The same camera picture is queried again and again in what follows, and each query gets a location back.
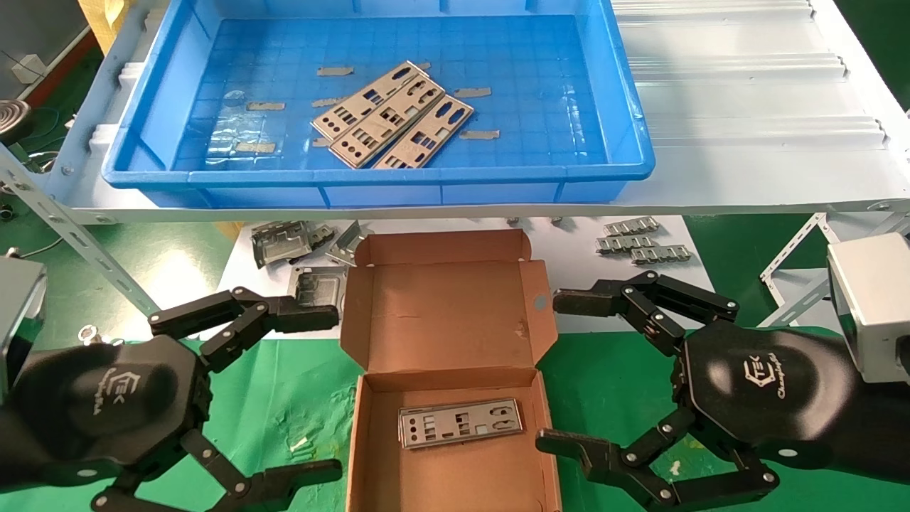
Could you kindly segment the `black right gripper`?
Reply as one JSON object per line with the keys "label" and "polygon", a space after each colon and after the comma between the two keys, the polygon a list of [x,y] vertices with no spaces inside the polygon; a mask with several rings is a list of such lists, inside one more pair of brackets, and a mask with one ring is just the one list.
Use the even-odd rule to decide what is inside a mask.
{"label": "black right gripper", "polygon": [[[760,501],[779,485],[761,459],[908,483],[908,385],[865,382],[839,338],[742,328],[732,324],[738,302],[654,271],[557,289],[552,307],[620,317],[664,356],[680,354],[681,400],[696,414],[679,407],[627,447],[556,429],[535,437],[537,451],[576,460],[589,482],[623,490],[646,511]],[[705,327],[685,339],[667,311]],[[654,473],[651,464],[691,431],[737,470],[673,482]]]}

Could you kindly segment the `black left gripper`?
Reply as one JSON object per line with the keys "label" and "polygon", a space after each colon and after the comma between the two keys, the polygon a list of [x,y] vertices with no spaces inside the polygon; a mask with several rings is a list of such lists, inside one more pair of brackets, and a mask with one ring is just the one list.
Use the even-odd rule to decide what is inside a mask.
{"label": "black left gripper", "polygon": [[341,479],[335,458],[244,476],[193,431],[212,398],[199,357],[166,336],[32,352],[2,405],[2,491],[117,477],[92,510],[179,511],[136,492],[187,454],[224,489],[209,511],[286,511],[303,487]]}

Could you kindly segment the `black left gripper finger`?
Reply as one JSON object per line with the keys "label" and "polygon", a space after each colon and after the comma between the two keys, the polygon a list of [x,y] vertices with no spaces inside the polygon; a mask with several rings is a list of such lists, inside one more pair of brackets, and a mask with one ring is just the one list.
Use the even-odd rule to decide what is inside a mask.
{"label": "black left gripper finger", "polygon": [[152,334],[178,340],[220,326],[200,347],[205,368],[220,373],[271,331],[325,331],[339,324],[339,312],[334,305],[303,306],[292,296],[261,296],[237,287],[154,312],[147,321]]}

